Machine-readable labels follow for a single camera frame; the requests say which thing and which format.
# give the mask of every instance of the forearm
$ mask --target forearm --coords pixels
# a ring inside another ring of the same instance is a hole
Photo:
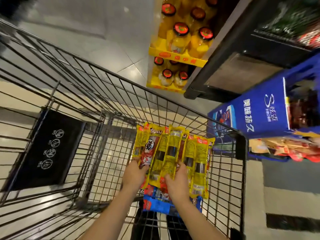
[[[227,239],[217,228],[208,222],[205,216],[190,201],[178,203],[176,208],[193,240]]]
[[[123,188],[81,240],[117,240],[137,190]]]

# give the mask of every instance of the blue display box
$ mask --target blue display box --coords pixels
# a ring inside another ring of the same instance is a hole
[[[208,113],[208,117],[241,131],[248,139],[292,136],[320,137],[320,126],[290,129],[286,106],[286,91],[298,81],[312,79],[320,91],[320,54],[289,70],[282,70],[272,78],[256,85],[238,98],[222,104]],[[229,142],[229,131],[215,122],[208,122],[207,136],[217,142]]]

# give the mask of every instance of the yellow display box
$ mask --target yellow display box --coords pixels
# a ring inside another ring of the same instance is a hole
[[[185,93],[185,90],[177,88],[173,83],[169,87],[162,86],[157,76],[152,76],[151,82],[147,82],[146,86],[149,88],[158,88],[170,92],[178,92],[181,94]]]
[[[174,60],[181,63],[194,65],[197,67],[204,67],[207,63],[207,60],[201,60],[194,57],[191,57],[186,50],[183,54],[177,54],[174,52],[169,52],[166,49],[166,39],[158,38],[156,42],[151,44],[149,47],[150,56],[160,56],[164,59]]]

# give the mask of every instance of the yellow snack package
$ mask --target yellow snack package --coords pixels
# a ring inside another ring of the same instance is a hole
[[[169,127],[166,126],[164,132],[162,133],[158,149],[155,152],[155,156],[151,162],[151,171],[148,183],[158,188],[160,187],[159,179],[168,145],[169,132]]]
[[[141,125],[137,125],[137,134],[136,139],[134,140],[134,149],[132,157],[138,157],[140,152],[140,146],[142,141],[143,127]]]
[[[194,159],[196,155],[196,139],[194,135],[189,135],[186,140],[186,146],[183,152],[183,163],[186,165],[186,171],[188,174],[189,188],[191,187],[191,181],[194,170]]]
[[[174,175],[176,173],[177,161],[178,161],[179,147],[181,144],[183,133],[185,132],[185,129],[180,126],[172,127],[172,125],[170,125],[169,128],[170,128],[170,134],[168,138],[168,145],[165,152],[162,170],[159,178],[160,188],[164,190],[167,189],[164,176],[168,173],[170,174],[170,177],[174,179]]]
[[[152,159],[154,158],[156,150],[158,148],[161,135],[164,131],[164,127],[160,127],[155,124],[150,124],[149,129],[150,129],[149,137],[140,159],[140,164],[139,164],[140,169],[142,169],[143,166],[145,165],[148,165],[148,166],[151,165]],[[146,171],[145,181],[141,185],[142,189],[145,189],[146,186],[148,185],[149,173],[150,173],[150,168]]]
[[[210,168],[210,160],[213,156],[213,146],[214,142],[216,141],[215,138],[208,138],[209,146],[208,146],[208,158],[207,158],[207,169],[205,174],[205,191],[203,192],[202,197],[207,199],[209,197],[209,168]]]
[[[184,132],[184,134],[182,136],[182,139],[181,139],[177,163],[182,161],[183,152],[184,152],[184,149],[185,149],[185,144],[186,144],[186,140],[187,140],[188,137],[189,137],[189,131],[186,129],[186,131]]]
[[[146,146],[147,139],[149,137],[150,133],[150,128],[149,128],[149,123],[145,122],[143,124],[143,130],[142,130],[142,138],[141,138],[141,144],[140,144],[140,150],[139,150],[139,155],[142,154],[144,147]]]
[[[205,195],[204,192],[206,190],[208,148],[208,140],[202,137],[197,137],[194,160],[194,174],[190,188],[191,198]]]

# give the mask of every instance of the shopping cart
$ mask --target shopping cart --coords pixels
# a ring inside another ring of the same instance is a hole
[[[207,136],[205,115],[5,20],[0,31],[0,239],[79,238],[121,189],[137,124]],[[232,142],[214,146],[202,213],[241,239],[247,141],[232,128],[227,134]],[[138,192],[119,239],[186,233],[178,218],[142,212],[141,199]]]

